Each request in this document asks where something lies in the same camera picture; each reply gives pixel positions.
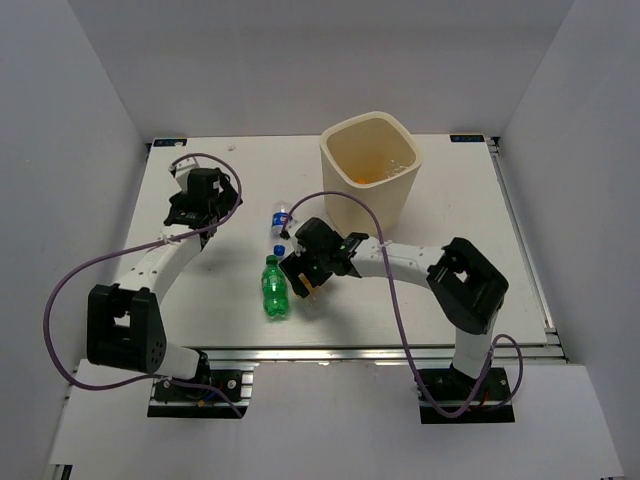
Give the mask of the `clear yellow cap bottle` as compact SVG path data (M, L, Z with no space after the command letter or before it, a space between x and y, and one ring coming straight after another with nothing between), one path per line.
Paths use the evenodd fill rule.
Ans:
M302 285L304 286L305 295L299 294L299 297L302 298L307 303L313 303L317 300L317 288L314 287L306 278L301 279Z

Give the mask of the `clear water bottle white cap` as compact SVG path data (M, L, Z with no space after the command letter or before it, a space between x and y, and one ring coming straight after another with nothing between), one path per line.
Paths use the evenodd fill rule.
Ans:
M388 161L385 161L381 166L380 179L384 180L393 178L397 175L402 174L406 169L407 167L402 163L399 163L394 159L389 159Z

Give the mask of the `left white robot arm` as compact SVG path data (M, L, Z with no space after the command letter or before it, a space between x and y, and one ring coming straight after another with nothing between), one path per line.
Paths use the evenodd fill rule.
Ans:
M191 399L209 392L212 377L201 354L169 342L160 305L238 198L230 177L218 168L193 167L183 175L180 191L169 199L160 245L114 284L89 293L86 347L92 364L176 378Z

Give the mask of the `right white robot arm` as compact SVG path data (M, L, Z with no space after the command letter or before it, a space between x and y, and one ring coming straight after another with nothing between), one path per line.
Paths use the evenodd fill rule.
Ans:
M431 291L455 327L453 390L472 399L486 389L483 367L509 284L469 240L455 237L442 249L393 242L382 246L365 233L343 238L317 217L299 227L293 240L295 248L280 268L302 298L333 275L383 278L385 260L395 280Z

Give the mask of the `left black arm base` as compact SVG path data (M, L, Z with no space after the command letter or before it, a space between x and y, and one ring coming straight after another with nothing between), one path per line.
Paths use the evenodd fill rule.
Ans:
M211 360L204 351L191 380L155 381L148 418L241 419L249 406L255 366Z

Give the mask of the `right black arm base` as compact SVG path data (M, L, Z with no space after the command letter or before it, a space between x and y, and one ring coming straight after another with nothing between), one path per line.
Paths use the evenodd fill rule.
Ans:
M420 378L434 400L447 412L455 412L469 397L475 381L448 368L419 370ZM418 390L420 421L423 425L506 424L515 422L511 404L511 388L506 371L492 367L463 414L455 419L440 415Z

